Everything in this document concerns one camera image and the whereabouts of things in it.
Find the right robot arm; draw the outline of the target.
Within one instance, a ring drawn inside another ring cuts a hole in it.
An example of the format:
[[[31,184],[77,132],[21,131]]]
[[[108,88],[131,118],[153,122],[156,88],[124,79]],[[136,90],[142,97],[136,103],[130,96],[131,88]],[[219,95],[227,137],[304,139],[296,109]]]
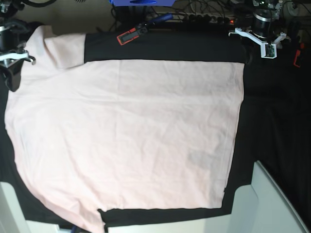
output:
[[[20,86],[23,63],[36,63],[36,59],[25,49],[26,42],[20,39],[31,28],[25,21],[13,18],[24,6],[22,0],[0,2],[0,76],[12,92],[17,91]]]

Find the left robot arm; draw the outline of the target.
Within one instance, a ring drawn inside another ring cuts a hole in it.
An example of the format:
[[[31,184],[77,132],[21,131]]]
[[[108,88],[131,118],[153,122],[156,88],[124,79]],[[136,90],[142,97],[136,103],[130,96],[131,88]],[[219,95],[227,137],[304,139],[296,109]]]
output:
[[[277,58],[281,42],[290,38],[282,29],[282,0],[232,0],[231,9],[235,16],[234,29],[228,36],[247,38],[260,48],[263,59]]]

